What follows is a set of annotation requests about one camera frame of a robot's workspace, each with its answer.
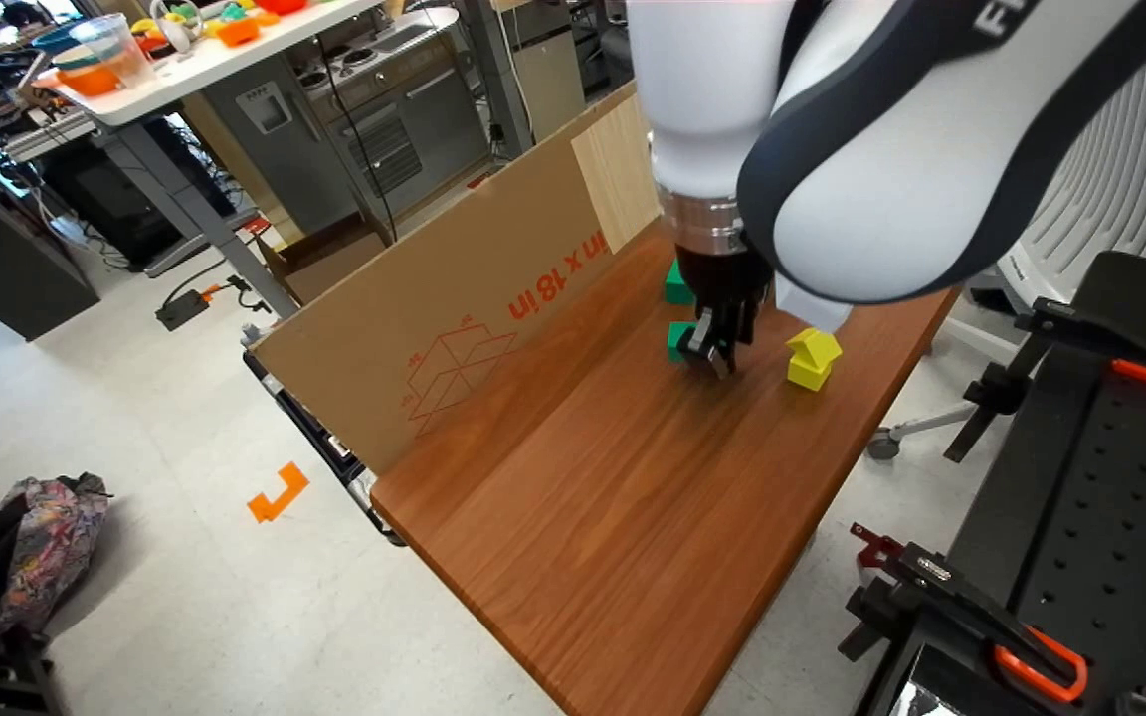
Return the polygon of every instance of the green object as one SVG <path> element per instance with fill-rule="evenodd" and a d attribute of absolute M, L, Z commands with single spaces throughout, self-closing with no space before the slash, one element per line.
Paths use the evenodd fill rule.
<path fill-rule="evenodd" d="M 685 362 L 681 341 L 685 341 L 688 331 L 693 331 L 693 322 L 667 322 L 665 325 L 665 357 Z"/>
<path fill-rule="evenodd" d="M 667 261 L 667 269 L 665 269 L 665 304 L 675 304 L 675 305 L 688 305 L 688 304 L 693 304 L 693 292 L 688 292 L 688 281 L 685 281 L 681 261 Z"/>

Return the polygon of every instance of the black cable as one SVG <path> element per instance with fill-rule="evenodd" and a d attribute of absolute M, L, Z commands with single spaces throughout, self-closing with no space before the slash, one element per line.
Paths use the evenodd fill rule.
<path fill-rule="evenodd" d="M 173 292 L 163 297 L 163 305 L 173 304 L 194 280 L 201 280 L 201 274 L 210 274 L 210 269 L 220 269 L 220 265 L 222 265 L 222 257 L 216 257 L 216 261 L 206 261 L 201 269 L 194 269 L 189 280 L 173 281 Z"/>
<path fill-rule="evenodd" d="M 343 95 L 336 95 L 335 73 L 328 73 L 327 50 L 320 50 L 320 38 L 315 38 L 315 49 L 316 49 L 316 65 L 320 65 L 320 73 L 327 73 L 335 106 L 336 106 L 336 115 L 347 121 L 350 142 L 360 150 L 364 176 L 368 176 L 368 184 L 375 184 L 375 191 L 377 191 L 383 219 L 384 219 L 384 236 L 399 240 L 399 216 L 393 216 L 389 203 L 384 203 L 383 178 L 377 178 L 375 160 L 368 160 L 364 139 L 360 139 L 360 129 L 359 129 L 359 121 L 347 110 L 347 103 L 343 103 Z"/>

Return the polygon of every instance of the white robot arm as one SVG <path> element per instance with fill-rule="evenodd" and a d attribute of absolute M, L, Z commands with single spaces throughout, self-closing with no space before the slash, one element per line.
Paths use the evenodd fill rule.
<path fill-rule="evenodd" d="M 753 337 L 989 265 L 1146 61 L 1146 0 L 629 0 L 653 176 L 700 322 Z"/>

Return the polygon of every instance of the pegboard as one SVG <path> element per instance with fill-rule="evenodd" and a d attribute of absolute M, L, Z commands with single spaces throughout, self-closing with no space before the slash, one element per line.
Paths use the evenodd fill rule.
<path fill-rule="evenodd" d="M 1013 611 L 1091 659 L 1082 713 L 1108 713 L 1118 691 L 1146 682 L 1141 387 L 1100 377 Z"/>

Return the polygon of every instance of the wooden tabletop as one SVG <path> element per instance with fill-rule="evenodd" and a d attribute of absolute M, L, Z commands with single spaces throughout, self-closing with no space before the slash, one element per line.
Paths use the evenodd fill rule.
<path fill-rule="evenodd" d="M 824 395 L 783 381 L 799 322 L 765 313 L 706 381 L 665 357 L 667 256 L 641 236 L 375 489 L 568 713 L 710 697 L 949 305 L 854 309 Z"/>

